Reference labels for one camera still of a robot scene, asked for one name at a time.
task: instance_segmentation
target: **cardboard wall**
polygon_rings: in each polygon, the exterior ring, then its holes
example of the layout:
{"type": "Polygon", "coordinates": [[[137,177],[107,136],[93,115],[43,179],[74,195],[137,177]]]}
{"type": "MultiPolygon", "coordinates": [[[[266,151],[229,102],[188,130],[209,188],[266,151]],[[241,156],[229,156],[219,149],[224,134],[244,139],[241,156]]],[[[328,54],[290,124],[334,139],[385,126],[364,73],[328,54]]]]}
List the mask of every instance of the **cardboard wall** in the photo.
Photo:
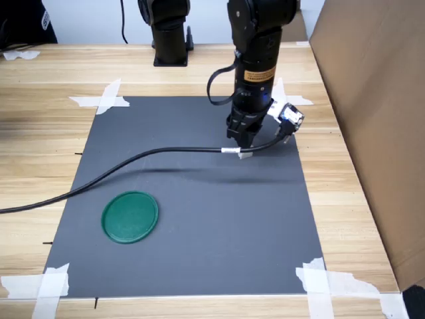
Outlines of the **cardboard wall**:
{"type": "Polygon", "coordinates": [[[424,284],[425,1],[327,0],[311,46],[398,285],[424,284]]]}

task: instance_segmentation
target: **green plastic disc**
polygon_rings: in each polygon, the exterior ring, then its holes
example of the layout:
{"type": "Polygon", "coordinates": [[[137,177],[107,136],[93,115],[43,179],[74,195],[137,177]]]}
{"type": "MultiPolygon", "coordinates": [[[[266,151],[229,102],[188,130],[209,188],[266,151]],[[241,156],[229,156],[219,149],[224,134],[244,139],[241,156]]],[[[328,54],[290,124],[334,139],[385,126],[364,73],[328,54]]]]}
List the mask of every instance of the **green plastic disc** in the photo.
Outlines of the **green plastic disc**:
{"type": "Polygon", "coordinates": [[[136,243],[155,228],[158,205],[149,194],[128,191],[106,205],[102,214],[105,234],[119,244],[136,243]]]}

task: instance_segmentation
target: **robotic arm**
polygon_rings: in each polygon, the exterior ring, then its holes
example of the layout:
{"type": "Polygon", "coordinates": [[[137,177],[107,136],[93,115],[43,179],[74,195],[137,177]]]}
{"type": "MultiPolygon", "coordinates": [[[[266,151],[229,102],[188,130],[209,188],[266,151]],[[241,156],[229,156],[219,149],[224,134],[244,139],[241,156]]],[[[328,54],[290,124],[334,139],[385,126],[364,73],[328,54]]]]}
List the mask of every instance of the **robotic arm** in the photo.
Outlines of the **robotic arm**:
{"type": "Polygon", "coordinates": [[[236,74],[227,137],[249,148],[273,104],[272,89],[282,26],[296,14],[296,0],[229,0],[236,46],[236,74]]]}
{"type": "MultiPolygon", "coordinates": [[[[155,43],[155,66],[186,66],[187,51],[193,49],[190,29],[185,42],[183,23],[189,14],[189,0],[138,0],[145,22],[151,26],[155,43]]],[[[207,85],[211,103],[232,102],[228,116],[227,137],[234,138],[241,148],[249,148],[260,131],[262,122],[273,104],[272,89],[278,62],[282,26],[296,14],[297,0],[229,0],[228,16],[236,46],[234,64],[216,71],[207,85]],[[212,101],[210,87],[216,76],[236,69],[233,95],[224,101],[212,101]]],[[[303,116],[295,107],[286,114],[300,122],[303,116]]]]}

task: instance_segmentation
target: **masking tape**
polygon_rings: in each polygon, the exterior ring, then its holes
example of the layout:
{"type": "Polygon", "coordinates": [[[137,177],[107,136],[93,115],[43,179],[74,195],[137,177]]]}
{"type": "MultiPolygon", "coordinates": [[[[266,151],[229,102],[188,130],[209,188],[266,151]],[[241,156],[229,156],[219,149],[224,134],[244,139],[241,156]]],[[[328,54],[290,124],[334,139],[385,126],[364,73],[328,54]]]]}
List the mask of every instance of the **masking tape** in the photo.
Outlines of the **masking tape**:
{"type": "Polygon", "coordinates": [[[6,61],[13,61],[17,58],[23,58],[25,60],[32,60],[34,58],[37,58],[40,54],[40,51],[16,51],[16,50],[10,50],[3,53],[3,56],[5,57],[6,61]]]}
{"type": "Polygon", "coordinates": [[[8,299],[36,299],[33,319],[54,319],[59,298],[68,296],[68,268],[47,268],[44,274],[3,276],[0,283],[9,291],[8,299]]]}
{"type": "Polygon", "coordinates": [[[273,117],[277,123],[280,123],[279,115],[282,113],[286,103],[291,103],[294,106],[300,105],[313,105],[311,100],[307,100],[300,95],[286,95],[284,81],[282,78],[278,79],[278,83],[273,87],[272,98],[274,103],[268,110],[268,115],[273,117]]]}
{"type": "Polygon", "coordinates": [[[69,98],[75,102],[77,102],[80,107],[93,107],[97,106],[98,110],[96,111],[96,115],[100,115],[105,113],[112,107],[129,107],[129,102],[125,101],[122,96],[117,96],[118,91],[120,90],[121,79],[117,79],[109,84],[102,96],[94,96],[94,97],[77,97],[70,96],[69,98]]]}
{"type": "Polygon", "coordinates": [[[353,274],[326,271],[323,258],[296,268],[296,274],[307,292],[311,318],[334,318],[331,297],[338,296],[378,299],[388,319],[408,319],[401,294],[381,294],[375,286],[357,280],[353,274]]]}

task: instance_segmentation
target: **black cylinder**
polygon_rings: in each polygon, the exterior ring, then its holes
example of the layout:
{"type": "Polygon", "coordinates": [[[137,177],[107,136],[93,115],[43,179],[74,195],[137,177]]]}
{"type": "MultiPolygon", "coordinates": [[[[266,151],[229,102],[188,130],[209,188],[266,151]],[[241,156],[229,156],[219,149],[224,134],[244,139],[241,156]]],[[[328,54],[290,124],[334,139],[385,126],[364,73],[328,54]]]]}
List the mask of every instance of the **black cylinder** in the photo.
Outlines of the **black cylinder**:
{"type": "Polygon", "coordinates": [[[167,30],[158,30],[153,25],[152,33],[156,50],[156,64],[183,65],[186,63],[185,30],[182,23],[174,29],[167,30]]]}
{"type": "Polygon", "coordinates": [[[236,67],[234,107],[250,114],[270,107],[281,37],[277,27],[252,39],[236,67]]]}

